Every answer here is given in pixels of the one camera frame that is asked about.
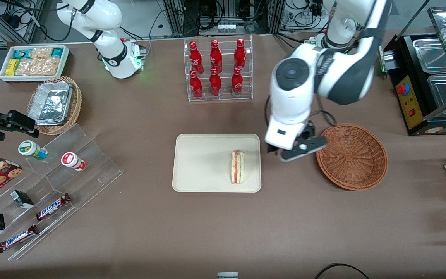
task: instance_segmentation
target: coca-cola bottle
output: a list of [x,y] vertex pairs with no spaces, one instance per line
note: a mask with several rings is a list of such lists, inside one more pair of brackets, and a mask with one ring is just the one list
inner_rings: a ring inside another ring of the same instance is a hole
[[197,74],[204,73],[204,67],[202,65],[202,56],[200,51],[197,49],[196,42],[192,41],[189,43],[190,47],[190,63],[192,64],[192,69],[197,71]]
[[211,84],[211,94],[214,97],[218,97],[221,94],[221,78],[218,75],[218,70],[215,67],[211,68],[209,83]]
[[194,96],[194,98],[202,98],[202,83],[201,80],[197,77],[197,73],[195,70],[190,71],[190,88],[192,90],[192,95]]
[[218,74],[223,71],[223,57],[221,56],[221,50],[218,47],[218,41],[211,41],[211,53],[209,54],[211,58],[211,67],[215,67],[218,70]]
[[234,97],[240,97],[242,96],[242,75],[240,74],[240,67],[235,67],[233,70],[233,76],[232,76],[232,95]]
[[237,49],[235,49],[235,67],[245,68],[244,39],[237,39]]

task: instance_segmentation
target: red emergency stop button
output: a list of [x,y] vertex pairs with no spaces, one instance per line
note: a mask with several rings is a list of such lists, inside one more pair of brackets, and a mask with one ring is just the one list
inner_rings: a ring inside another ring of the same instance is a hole
[[397,93],[406,96],[410,92],[410,85],[409,83],[402,83],[401,85],[397,86]]

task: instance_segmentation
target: bread slice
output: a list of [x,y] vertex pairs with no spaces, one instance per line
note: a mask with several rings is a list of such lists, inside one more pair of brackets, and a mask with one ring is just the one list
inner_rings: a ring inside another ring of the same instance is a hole
[[234,150],[232,152],[232,184],[240,184],[244,182],[244,154],[245,153],[242,150]]

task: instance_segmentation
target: robotic arm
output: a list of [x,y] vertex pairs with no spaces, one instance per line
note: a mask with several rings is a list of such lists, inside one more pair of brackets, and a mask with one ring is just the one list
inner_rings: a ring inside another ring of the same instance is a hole
[[94,43],[103,56],[106,69],[115,78],[128,78],[142,70],[140,47],[123,42],[115,32],[122,25],[122,12],[108,0],[62,0],[56,7],[60,20],[71,25]]
[[[324,48],[302,44],[275,66],[269,85],[271,116],[265,137],[270,152],[282,148],[280,159],[291,161],[326,146],[326,139],[314,137],[314,126],[306,122],[314,94],[340,105],[366,95],[390,7],[388,0],[338,0],[327,34],[316,38]],[[349,15],[364,23],[353,55],[345,54],[356,32]]]

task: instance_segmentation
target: brown tabletop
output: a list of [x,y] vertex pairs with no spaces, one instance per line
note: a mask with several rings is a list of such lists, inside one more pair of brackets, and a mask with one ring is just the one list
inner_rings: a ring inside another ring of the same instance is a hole
[[[340,189],[315,155],[283,163],[266,154],[263,108],[271,70],[290,49],[269,35],[253,40],[254,100],[226,104],[187,101],[182,39],[154,41],[146,69],[125,80],[105,71],[94,45],[69,45],[66,74],[83,94],[78,122],[125,173],[21,260],[0,254],[0,278],[313,278],[334,262],[371,278],[446,277],[446,136],[407,136],[393,86],[376,77],[361,101],[324,105],[384,144],[389,169],[379,186]],[[25,112],[35,87],[2,82],[0,112]],[[311,119],[317,131],[327,127],[320,115]],[[183,133],[257,134],[261,190],[175,192]],[[0,157],[23,160],[16,147],[25,139],[7,133]],[[343,268],[324,278],[332,274],[358,278]]]

